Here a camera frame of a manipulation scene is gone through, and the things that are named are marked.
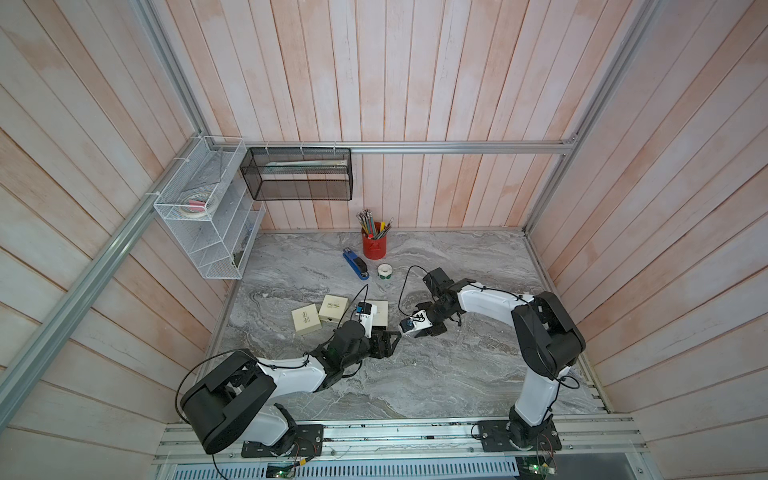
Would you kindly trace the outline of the large cream jewelry box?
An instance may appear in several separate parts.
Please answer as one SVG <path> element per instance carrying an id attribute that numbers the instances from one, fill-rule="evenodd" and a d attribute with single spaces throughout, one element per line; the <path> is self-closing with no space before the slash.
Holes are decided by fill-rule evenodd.
<path id="1" fill-rule="evenodd" d="M 386 300 L 368 300 L 375 307 L 372 313 L 372 326 L 386 329 L 389 325 L 389 302 Z"/>

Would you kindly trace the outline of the small cream jewelry box front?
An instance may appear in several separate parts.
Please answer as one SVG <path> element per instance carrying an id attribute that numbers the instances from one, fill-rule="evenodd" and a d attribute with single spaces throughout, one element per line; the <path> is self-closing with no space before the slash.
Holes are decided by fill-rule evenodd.
<path id="1" fill-rule="evenodd" d="M 310 304 L 291 312 L 295 332 L 298 335 L 306 335 L 322 329 L 317 306 Z"/>

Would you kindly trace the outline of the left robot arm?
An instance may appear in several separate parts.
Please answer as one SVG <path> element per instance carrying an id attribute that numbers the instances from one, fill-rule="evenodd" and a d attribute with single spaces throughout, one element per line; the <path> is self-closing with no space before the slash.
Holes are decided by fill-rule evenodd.
<path id="1" fill-rule="evenodd" d="M 391 356 L 401 338 L 398 331 L 347 321 L 300 358 L 267 360 L 235 349 L 181 397 L 180 409 L 209 455 L 238 442 L 286 455 L 299 444 L 299 431 L 279 399 L 326 390 L 348 378 L 349 367 Z"/>

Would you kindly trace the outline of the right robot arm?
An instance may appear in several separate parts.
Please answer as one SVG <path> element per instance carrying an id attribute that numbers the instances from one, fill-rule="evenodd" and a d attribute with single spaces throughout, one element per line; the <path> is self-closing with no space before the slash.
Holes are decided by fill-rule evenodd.
<path id="1" fill-rule="evenodd" d="M 484 315 L 514 327 L 527 372 L 518 399 L 510 409 L 509 441 L 520 450 L 552 433 L 552 406 L 565 377 L 586 348 L 586 341 L 565 307 L 552 292 L 515 294 L 475 280 L 454 281 L 441 268 L 423 277 L 432 299 L 400 322 L 401 331 L 438 336 L 445 322 L 466 313 Z"/>

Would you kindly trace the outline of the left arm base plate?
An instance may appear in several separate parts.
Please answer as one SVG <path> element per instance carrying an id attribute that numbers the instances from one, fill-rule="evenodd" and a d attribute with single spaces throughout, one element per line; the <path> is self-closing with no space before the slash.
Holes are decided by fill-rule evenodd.
<path id="1" fill-rule="evenodd" d="M 288 460 L 299 458 L 311 460 L 322 453 L 324 426 L 306 424 L 290 427 L 274 445 L 246 441 L 241 450 L 243 458 Z"/>

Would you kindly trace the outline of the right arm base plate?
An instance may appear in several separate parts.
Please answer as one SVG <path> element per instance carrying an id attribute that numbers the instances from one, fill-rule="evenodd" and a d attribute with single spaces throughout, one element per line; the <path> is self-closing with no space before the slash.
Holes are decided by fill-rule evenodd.
<path id="1" fill-rule="evenodd" d="M 522 420 L 484 420 L 477 424 L 484 452 L 538 451 L 556 452 L 562 449 L 554 417 L 531 427 Z"/>

